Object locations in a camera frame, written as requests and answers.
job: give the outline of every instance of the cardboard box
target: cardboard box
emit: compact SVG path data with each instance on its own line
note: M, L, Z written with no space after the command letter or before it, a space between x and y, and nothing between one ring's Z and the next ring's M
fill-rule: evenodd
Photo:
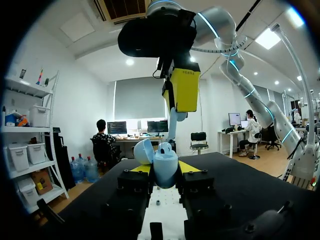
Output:
M45 194L53 189L47 169L34 171L31 173L31 177L39 195Z
M305 127L308 123L308 118L303 118L302 119L302 127Z

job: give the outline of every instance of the person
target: person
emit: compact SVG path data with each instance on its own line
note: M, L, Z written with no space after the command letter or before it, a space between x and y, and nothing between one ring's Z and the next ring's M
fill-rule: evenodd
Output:
M301 120L301 116L300 116L300 113L299 113L299 110L296 109L294 111L294 117L293 117L294 121L296 124L300 124L300 120Z
M262 130L262 127L258 123L252 110L246 111L246 118L248 120L248 125L244 129L246 131L249 131L249 138L239 142L239 147L241 150L239 157L247 156L246 145L256 144L258 142L258 139L255 138L255 134L259 133Z
M115 155L117 149L114 145L112 145L112 143L114 143L117 139L114 136L105 134L106 121L103 119L100 119L99 121L96 122L96 127L98 128L98 133L94 135L92 138L95 140L106 141L107 145L110 147L111 154Z

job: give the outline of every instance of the black stool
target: black stool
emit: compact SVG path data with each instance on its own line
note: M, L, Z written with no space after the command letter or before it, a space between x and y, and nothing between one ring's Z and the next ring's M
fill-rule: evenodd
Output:
M258 143L261 142L261 138L262 138L261 132L256 133L254 137L258 139L258 141L255 144L253 144L253 155L250 156L249 159L257 160L260 158L260 156L257 155L257 152L258 152Z
M205 132L194 132L191 133L191 141L192 142L205 142L205 143L198 143L193 144L190 143L190 149L191 150L198 150L198 155L201 154L201 150L208 149L208 143L207 143L207 134Z

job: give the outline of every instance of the air vent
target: air vent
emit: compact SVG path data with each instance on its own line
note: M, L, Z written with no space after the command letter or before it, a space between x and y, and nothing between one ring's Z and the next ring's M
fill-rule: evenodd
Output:
M94 0L103 21L120 24L136 18L145 18L151 0Z

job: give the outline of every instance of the wooden floor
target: wooden floor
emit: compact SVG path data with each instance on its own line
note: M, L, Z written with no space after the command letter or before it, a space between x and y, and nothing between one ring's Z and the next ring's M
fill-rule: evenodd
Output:
M238 153L234 153L233 158L240 163L247 164L250 167L274 177L280 176L288 164L288 154L284 147L280 148L279 151L277 148L270 148L268 151L265 148L265 145L261 144L257 149L257 155L260 156L260 159L257 160L251 160L248 158L248 156L252 155L251 152L248 154L248 156L244 157L238 155Z
M260 159L251 160L248 156L240 157L238 153L233 154L233 158L241 163L247 164L259 171L265 172L271 176L278 177L280 176L288 164L288 154L284 148L280 148L277 151L276 148L271 148L269 151L265 148L265 145L260 145L257 150L257 155L260 156ZM77 198L83 191L90 187L92 183L83 182L77 184L75 187L68 191L69 199L66 199L64 195L59 196L49 203L49 206L53 209L54 212L59 213L64 209L69 203L71 203L75 198ZM43 225L47 222L46 218L39 220L39 224Z

